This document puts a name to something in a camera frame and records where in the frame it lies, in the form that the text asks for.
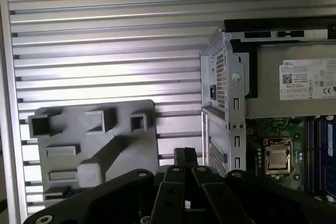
barcode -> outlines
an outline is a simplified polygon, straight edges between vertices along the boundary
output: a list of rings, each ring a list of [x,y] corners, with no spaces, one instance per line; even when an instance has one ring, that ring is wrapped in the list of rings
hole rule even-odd
[[[283,73],[282,74],[282,83],[283,84],[290,84],[293,83],[293,76],[291,73]]]

louvered metal panel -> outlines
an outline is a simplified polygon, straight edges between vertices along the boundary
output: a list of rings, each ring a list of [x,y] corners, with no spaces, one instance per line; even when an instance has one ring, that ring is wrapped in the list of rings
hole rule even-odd
[[[43,208],[38,149],[26,124],[35,109],[152,99],[160,164],[169,164],[174,147],[202,153],[198,51],[222,20],[336,14],[336,0],[0,0],[0,5],[6,53],[1,64],[7,67],[0,84],[8,88],[2,99],[10,103],[1,102],[7,109],[1,130],[8,139],[6,172],[13,172],[13,181],[7,179],[12,223]]]

sticker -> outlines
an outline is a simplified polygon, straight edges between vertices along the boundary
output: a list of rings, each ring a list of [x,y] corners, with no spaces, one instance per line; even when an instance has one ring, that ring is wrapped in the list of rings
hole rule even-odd
[[[336,59],[284,60],[280,100],[336,98]]]
[[[328,155],[333,156],[332,147],[332,124],[328,124]]]

blue ram module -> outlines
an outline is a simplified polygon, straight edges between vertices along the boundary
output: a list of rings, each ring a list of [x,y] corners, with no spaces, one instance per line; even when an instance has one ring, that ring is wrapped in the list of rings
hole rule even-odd
[[[325,192],[336,197],[336,127],[334,120],[326,120],[323,138]]]

motherboard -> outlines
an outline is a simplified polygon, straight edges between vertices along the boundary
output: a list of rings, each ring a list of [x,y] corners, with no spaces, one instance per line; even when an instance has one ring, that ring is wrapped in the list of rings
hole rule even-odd
[[[246,126],[249,173],[334,201],[334,116],[251,119]]]
[[[246,121],[247,171],[304,190],[305,119],[274,118]]]

